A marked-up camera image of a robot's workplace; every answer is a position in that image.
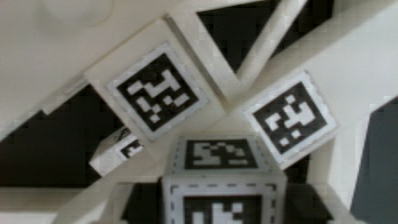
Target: white frame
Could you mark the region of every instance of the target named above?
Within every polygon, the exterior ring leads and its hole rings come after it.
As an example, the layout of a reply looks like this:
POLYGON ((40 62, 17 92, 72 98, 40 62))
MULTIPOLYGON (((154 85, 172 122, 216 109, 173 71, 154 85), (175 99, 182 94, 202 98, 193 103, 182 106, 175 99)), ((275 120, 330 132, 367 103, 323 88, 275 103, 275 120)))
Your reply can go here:
POLYGON ((168 12, 172 24, 229 101, 245 93, 253 84, 307 0, 280 0, 236 73, 195 13, 257 1, 260 0, 186 0, 168 12))
POLYGON ((255 137, 250 135, 234 135, 234 136, 181 136, 177 140, 177 144, 173 146, 173 151, 170 153, 168 158, 168 166, 166 166, 166 174, 168 175, 202 175, 202 172, 211 174, 237 174, 237 173, 252 173, 252 174, 262 174, 269 172, 269 163, 264 158, 262 150, 259 148, 255 137), (197 169, 197 170, 186 170, 184 169, 184 155, 186 155, 186 141, 189 140, 234 140, 234 139, 245 139, 250 146, 250 152, 253 161, 257 163, 257 168, 234 168, 234 169, 197 169))
POLYGON ((177 59, 175 53, 172 51, 170 45, 165 42, 156 48, 154 50, 141 56, 140 61, 134 63, 134 65, 127 68, 125 72, 122 72, 122 74, 113 78, 113 80, 108 82, 106 85, 108 91, 115 97, 115 100, 122 106, 122 109, 127 113, 129 118, 133 119, 141 132, 145 133, 147 137, 150 140, 156 140, 159 138, 159 136, 166 133, 168 129, 181 123, 181 121, 186 119, 186 117, 193 114, 193 112, 197 111, 197 109, 205 105, 207 103, 207 98, 205 95, 202 93, 202 90, 198 88, 198 86, 193 83, 193 79, 189 76, 189 72, 188 69, 184 68, 182 62, 177 59), (189 106, 189 108, 177 114, 177 116, 172 118, 172 120, 166 122, 166 125, 163 125, 156 131, 152 131, 147 127, 147 124, 129 106, 129 103, 124 99, 124 96, 118 93, 117 90, 117 86, 124 83, 124 81, 129 79, 129 77, 136 74, 136 72, 141 70, 141 68, 147 66, 147 64, 152 62, 152 60, 157 58, 157 56, 161 54, 166 54, 166 57, 170 59, 172 65, 177 69, 177 72, 181 74, 181 77, 184 79, 184 82, 189 86, 191 92, 197 96, 198 101, 193 103, 193 105, 189 106))
POLYGON ((259 132, 259 135, 262 137, 262 141, 266 144, 266 147, 269 149, 271 156, 275 158, 275 161, 278 163, 278 166, 285 168, 285 164, 291 164, 291 161, 296 161, 310 152, 314 149, 310 149, 310 144, 312 142, 323 137, 323 135, 332 131, 335 128, 335 120, 332 118, 332 114, 328 111, 328 107, 324 104, 324 101, 321 99, 321 96, 316 92, 316 88, 310 82, 310 78, 305 72, 301 72, 284 83, 282 85, 275 85, 269 91, 262 94, 264 98, 262 100, 257 101, 257 103, 252 105, 252 107, 245 110, 245 117, 248 119, 250 125, 253 127, 253 130, 259 132), (294 86, 294 84, 301 83, 316 108, 319 110, 319 114, 323 116, 326 125, 323 128, 312 133, 312 135, 303 139, 303 141, 294 145, 294 147, 284 152, 282 154, 278 153, 278 150, 273 146, 271 140, 268 138, 268 135, 262 131, 262 128, 257 124, 257 120, 252 116, 253 112, 262 108, 262 106, 269 103, 269 101, 278 97, 278 95, 285 92, 285 90, 294 86))
POLYGON ((253 196, 260 195, 260 223, 268 223, 275 217, 275 224, 280 222, 280 213, 284 200, 280 198, 280 189, 271 189, 273 183, 266 183, 260 175, 246 176, 239 180, 236 177, 214 177, 188 179, 186 177, 165 177, 163 195, 165 195, 165 223, 182 224, 184 222, 184 196, 253 196))

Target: white structure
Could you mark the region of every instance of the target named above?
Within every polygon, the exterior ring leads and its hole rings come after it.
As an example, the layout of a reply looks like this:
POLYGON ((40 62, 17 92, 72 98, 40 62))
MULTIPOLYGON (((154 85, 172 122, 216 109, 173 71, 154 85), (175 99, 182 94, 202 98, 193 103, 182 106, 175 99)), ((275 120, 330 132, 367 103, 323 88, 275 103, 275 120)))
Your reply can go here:
MULTIPOLYGON (((117 69, 127 68, 131 61, 109 59, 109 55, 122 51, 115 48, 125 40, 138 37, 147 24, 165 16, 165 12, 179 2, 182 0, 115 0, 108 19, 86 29, 69 26, 53 19, 42 1, 3 0, 0 2, 0 136, 10 133, 30 112, 40 110, 42 105, 54 101, 54 93, 65 94, 69 82, 81 79, 81 74, 95 87, 102 85, 101 78, 95 78, 95 74, 90 73, 95 66, 102 66, 99 76, 106 76, 106 72, 108 75, 117 75, 125 71, 117 69), (115 69, 111 66, 117 63, 125 64, 115 69)), ((351 223, 346 208, 353 194, 367 115, 398 95, 394 72, 398 71, 394 60, 398 1, 339 0, 333 12, 330 21, 268 61, 260 77, 241 99, 236 99, 225 107, 216 102, 216 116, 227 114, 227 117, 211 127, 205 127, 205 130, 216 133, 225 129, 230 132, 252 131, 250 124, 243 120, 243 108, 252 101, 259 101, 262 91, 275 81, 287 80, 301 71, 312 74, 312 82, 339 126, 312 145, 319 149, 312 153, 308 183, 321 193, 337 219, 335 223, 351 223)), ((141 41, 150 42, 152 38, 156 39, 156 36, 143 38, 141 41)), ((102 98, 113 102, 109 96, 102 95, 102 98)), ((120 117, 133 129, 125 114, 120 117)), ((141 150, 60 209, 51 205, 51 201, 56 201, 61 196, 53 194, 51 199, 46 200, 49 214, 46 209, 33 209, 33 203, 22 204, 17 200, 24 192, 1 189, 1 193, 12 194, 15 198, 0 202, 12 208, 5 211, 0 209, 0 221, 42 224, 51 222, 56 213, 54 224, 93 222, 115 183, 152 182, 163 175, 168 152, 161 149, 170 146, 177 134, 177 132, 168 134, 168 137, 149 145, 149 140, 143 140, 149 150, 141 150), (38 211, 24 213, 30 208, 38 211)))

